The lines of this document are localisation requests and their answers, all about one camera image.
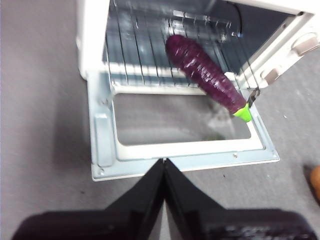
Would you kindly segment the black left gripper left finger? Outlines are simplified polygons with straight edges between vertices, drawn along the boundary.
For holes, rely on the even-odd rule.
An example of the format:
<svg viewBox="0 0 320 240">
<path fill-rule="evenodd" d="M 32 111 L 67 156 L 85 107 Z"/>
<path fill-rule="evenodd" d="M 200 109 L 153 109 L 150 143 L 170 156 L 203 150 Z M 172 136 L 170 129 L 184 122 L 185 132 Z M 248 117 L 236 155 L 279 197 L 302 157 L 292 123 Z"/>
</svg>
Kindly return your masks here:
<svg viewBox="0 0 320 240">
<path fill-rule="evenodd" d="M 164 196 L 164 162 L 158 160 L 105 209 L 47 211 L 22 221 L 14 240 L 146 240 Z"/>
</svg>

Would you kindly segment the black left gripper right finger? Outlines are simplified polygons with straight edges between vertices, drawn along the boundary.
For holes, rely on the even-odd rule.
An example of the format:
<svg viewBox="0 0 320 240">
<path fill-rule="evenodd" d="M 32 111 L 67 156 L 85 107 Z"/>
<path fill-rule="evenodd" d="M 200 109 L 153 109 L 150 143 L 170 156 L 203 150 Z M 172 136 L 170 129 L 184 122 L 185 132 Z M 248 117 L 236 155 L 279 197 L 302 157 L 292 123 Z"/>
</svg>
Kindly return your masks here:
<svg viewBox="0 0 320 240">
<path fill-rule="evenodd" d="M 165 200 L 185 240 L 310 240 L 299 213 L 281 209 L 227 209 L 198 189 L 169 159 L 163 161 Z"/>
</svg>

